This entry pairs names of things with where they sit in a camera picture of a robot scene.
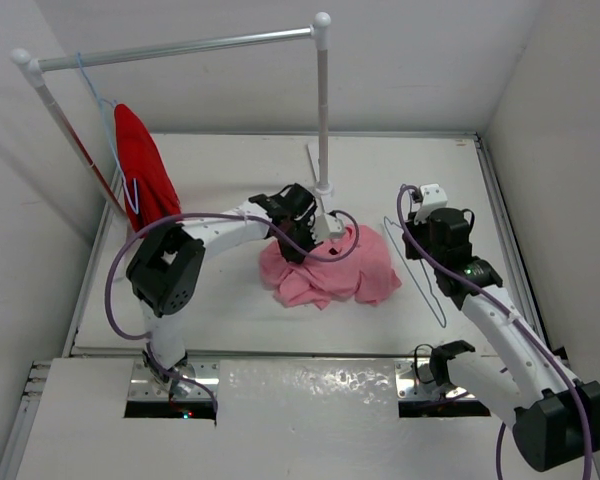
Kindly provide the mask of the pink t shirt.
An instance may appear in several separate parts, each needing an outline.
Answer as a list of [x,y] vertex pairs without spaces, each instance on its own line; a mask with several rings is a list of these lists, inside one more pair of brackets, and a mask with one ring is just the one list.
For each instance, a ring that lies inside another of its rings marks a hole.
[[265,287],[286,308],[312,304],[325,309],[332,301],[350,298],[361,304],[378,305],[402,286],[382,236],[366,225],[349,225],[339,240],[320,245],[314,253],[335,257],[350,247],[347,258],[333,262],[305,259],[300,265],[287,262],[279,245],[269,244],[259,256],[259,273]]

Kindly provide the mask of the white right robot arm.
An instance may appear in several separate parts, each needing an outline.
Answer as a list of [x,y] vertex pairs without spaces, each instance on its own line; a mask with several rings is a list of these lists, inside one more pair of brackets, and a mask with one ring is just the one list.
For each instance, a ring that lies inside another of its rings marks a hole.
[[432,349],[428,369],[438,388],[462,387],[510,430],[526,463],[545,472],[582,459],[590,478],[600,450],[600,383],[584,382],[540,341],[503,280],[474,255],[473,224],[463,210],[421,207],[400,213],[407,258],[434,270],[441,293],[470,320],[504,367],[489,365],[465,340]]

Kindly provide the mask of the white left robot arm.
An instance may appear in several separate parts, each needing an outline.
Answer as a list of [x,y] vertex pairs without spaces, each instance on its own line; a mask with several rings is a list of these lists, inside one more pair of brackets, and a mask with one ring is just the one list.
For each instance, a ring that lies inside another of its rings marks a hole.
[[159,381],[186,362],[181,338],[184,315],[203,262],[252,241],[268,239],[282,230],[291,242],[276,246],[285,261],[300,264],[303,251],[316,247],[312,235],[317,202],[299,184],[278,193],[250,197],[218,218],[170,221],[149,232],[127,267],[126,276],[140,301],[149,334],[143,357]]

